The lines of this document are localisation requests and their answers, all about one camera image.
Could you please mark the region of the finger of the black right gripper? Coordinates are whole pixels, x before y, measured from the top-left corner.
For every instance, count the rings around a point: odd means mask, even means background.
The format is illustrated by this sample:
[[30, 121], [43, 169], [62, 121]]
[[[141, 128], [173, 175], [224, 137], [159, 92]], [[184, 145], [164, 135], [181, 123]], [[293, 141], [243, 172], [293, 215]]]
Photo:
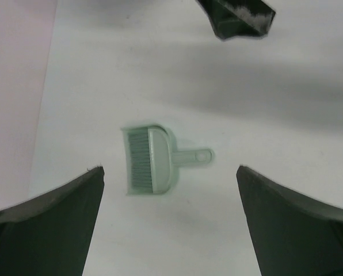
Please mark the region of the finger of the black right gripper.
[[276, 11], [262, 0], [197, 0], [220, 40], [261, 39], [268, 35]]

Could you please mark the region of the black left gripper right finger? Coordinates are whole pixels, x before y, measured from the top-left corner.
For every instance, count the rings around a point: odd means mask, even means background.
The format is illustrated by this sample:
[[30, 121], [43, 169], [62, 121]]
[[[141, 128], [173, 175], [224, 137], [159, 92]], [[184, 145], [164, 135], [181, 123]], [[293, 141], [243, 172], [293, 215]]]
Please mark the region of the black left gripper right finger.
[[247, 166], [236, 176], [261, 275], [343, 275], [343, 209]]

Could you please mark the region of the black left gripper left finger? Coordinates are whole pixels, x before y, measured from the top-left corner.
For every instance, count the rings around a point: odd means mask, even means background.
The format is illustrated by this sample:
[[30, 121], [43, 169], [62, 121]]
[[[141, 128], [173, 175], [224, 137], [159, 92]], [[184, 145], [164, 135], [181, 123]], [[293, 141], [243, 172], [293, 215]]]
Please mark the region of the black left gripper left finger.
[[95, 167], [0, 210], [0, 275], [82, 275], [104, 191]]

